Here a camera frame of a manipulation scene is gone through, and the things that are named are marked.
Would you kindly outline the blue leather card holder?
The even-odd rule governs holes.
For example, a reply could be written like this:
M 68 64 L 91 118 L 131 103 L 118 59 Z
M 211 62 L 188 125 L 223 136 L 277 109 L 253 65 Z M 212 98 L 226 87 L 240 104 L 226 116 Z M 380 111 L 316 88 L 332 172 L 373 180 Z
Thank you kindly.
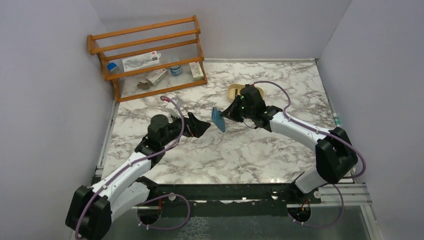
M 211 111 L 211 120 L 222 133 L 225 133 L 226 124 L 225 119 L 221 116 L 221 113 L 222 112 L 219 111 L 216 107 L 213 107 Z

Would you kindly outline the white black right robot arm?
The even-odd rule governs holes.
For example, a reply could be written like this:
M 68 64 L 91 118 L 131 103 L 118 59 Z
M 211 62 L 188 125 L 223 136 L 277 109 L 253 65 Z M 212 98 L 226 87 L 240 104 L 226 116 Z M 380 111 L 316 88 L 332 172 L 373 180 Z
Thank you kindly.
M 320 128 L 289 115 L 285 108 L 266 105 L 253 84 L 245 85 L 231 105 L 219 112 L 219 118 L 238 123 L 249 119 L 256 128 L 289 137 L 315 153 L 315 167 L 289 185 L 288 192 L 293 196 L 304 196 L 325 184 L 337 184 L 358 163 L 359 154 L 344 129 Z

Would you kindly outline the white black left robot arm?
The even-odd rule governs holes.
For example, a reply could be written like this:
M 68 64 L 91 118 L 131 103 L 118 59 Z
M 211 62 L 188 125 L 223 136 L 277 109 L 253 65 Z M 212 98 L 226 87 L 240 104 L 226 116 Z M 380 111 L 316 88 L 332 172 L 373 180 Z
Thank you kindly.
M 153 116 L 147 134 L 127 161 L 103 180 L 75 190 L 65 219 L 75 239 L 101 240 L 114 220 L 147 200 L 150 190 L 137 179 L 159 163 L 182 136 L 200 138 L 210 127 L 191 112 L 172 121 L 163 114 Z

